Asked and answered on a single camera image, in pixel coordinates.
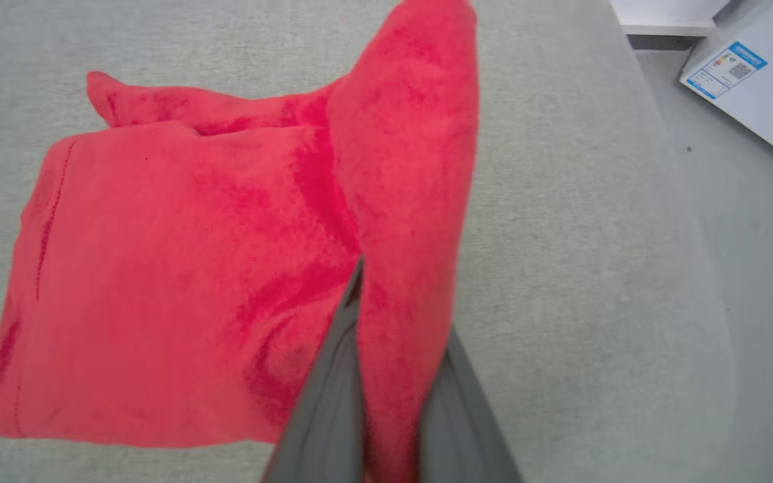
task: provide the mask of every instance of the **white box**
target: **white box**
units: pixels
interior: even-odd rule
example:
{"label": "white box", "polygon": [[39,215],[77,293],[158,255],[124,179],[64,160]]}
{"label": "white box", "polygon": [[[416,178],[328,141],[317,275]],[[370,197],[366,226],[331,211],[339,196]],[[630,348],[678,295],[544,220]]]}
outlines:
{"label": "white box", "polygon": [[773,1],[703,40],[679,80],[773,144]]}

